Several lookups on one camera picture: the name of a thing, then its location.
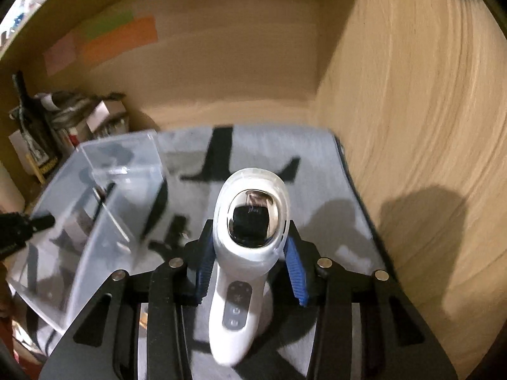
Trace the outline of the clear plastic organizer box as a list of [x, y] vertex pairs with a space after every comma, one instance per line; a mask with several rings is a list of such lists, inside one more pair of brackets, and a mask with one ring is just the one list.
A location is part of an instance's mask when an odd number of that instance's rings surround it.
[[59, 334], [110, 274], [132, 272], [164, 174], [146, 130], [82, 143], [44, 189], [32, 216], [55, 225], [14, 256], [8, 281]]

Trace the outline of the white handheld massager device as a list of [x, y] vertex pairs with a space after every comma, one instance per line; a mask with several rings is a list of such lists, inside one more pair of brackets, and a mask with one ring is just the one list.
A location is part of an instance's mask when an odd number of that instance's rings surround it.
[[267, 276], [283, 256], [289, 226], [289, 193], [278, 175], [245, 168], [224, 182], [212, 222], [217, 275], [209, 342], [217, 364], [238, 364], [252, 346]]

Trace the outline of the yellow lip balm tube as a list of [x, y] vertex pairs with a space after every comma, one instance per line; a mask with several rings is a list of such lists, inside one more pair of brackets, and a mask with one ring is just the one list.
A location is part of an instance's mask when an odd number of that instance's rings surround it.
[[36, 179], [38, 179], [41, 185], [44, 185], [46, 183], [46, 179], [44, 175], [41, 173], [39, 167], [37, 167], [36, 162], [34, 161], [34, 158], [30, 152], [26, 154], [26, 159], [32, 171], [34, 172]]

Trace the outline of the white handwritten paper note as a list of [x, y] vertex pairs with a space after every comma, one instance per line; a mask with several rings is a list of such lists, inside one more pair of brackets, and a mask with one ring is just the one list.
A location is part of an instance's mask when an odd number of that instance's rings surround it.
[[27, 155], [29, 153], [28, 145], [23, 139], [21, 132], [19, 130], [13, 132], [9, 136], [9, 140], [13, 149], [16, 152], [19, 161], [22, 164], [23, 170], [25, 171], [26, 174], [33, 176], [34, 170], [30, 165], [30, 163], [28, 162], [27, 158]]

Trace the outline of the dark wine bottle elephant label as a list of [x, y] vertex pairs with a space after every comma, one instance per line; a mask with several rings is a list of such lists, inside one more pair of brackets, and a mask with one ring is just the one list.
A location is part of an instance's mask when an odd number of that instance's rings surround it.
[[12, 80], [19, 99], [15, 119], [35, 166], [46, 178], [58, 166], [62, 154], [46, 121], [46, 109], [39, 99], [29, 95], [23, 73], [17, 71]]

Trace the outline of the stack of papers and books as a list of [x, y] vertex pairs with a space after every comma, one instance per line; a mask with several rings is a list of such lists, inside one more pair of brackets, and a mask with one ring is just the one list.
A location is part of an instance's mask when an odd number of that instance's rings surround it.
[[112, 92], [106, 95], [85, 95], [68, 91], [38, 93], [35, 95], [46, 109], [46, 119], [57, 143], [64, 151], [72, 152], [81, 143], [123, 135], [129, 131], [128, 112], [103, 124], [97, 132], [92, 133], [86, 119], [94, 108], [103, 100], [121, 100], [124, 93]]

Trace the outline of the white folded card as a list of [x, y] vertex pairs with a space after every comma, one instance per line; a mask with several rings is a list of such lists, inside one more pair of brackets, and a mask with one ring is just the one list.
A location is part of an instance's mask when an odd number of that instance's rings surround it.
[[86, 119], [89, 130], [94, 133], [116, 117], [122, 117], [126, 114], [126, 108], [121, 100], [103, 100], [88, 115]]

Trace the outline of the grey black patterned mat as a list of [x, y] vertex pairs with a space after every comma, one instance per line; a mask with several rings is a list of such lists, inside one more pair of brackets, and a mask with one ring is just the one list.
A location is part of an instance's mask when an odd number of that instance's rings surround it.
[[[350, 177], [344, 149], [331, 133], [298, 126], [201, 127], [157, 133], [164, 181], [153, 203], [131, 273], [154, 269], [166, 248], [186, 244], [213, 215], [225, 180], [244, 168], [271, 171], [285, 182], [291, 218], [303, 238], [345, 269], [369, 275], [385, 267], [381, 243]], [[51, 356], [59, 334], [28, 305], [28, 331]]]

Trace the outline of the pink sticky note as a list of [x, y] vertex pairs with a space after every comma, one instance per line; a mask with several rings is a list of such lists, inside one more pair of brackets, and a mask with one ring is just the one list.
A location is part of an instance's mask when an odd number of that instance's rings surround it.
[[76, 43], [73, 32], [64, 35], [52, 47], [43, 53], [47, 76], [54, 76], [73, 64], [77, 59]]

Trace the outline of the green sticky note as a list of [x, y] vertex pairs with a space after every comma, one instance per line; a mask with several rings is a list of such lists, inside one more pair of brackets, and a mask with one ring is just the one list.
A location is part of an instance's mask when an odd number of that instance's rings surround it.
[[94, 17], [81, 26], [82, 37], [85, 40], [94, 40], [133, 20], [134, 15], [131, 10], [117, 11]]

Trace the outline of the orange sticky note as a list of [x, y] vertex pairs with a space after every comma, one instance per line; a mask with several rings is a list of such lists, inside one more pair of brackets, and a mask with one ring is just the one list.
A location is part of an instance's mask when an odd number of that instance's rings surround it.
[[83, 64], [92, 67], [157, 41], [155, 17], [143, 17], [84, 43], [80, 48], [79, 58]]

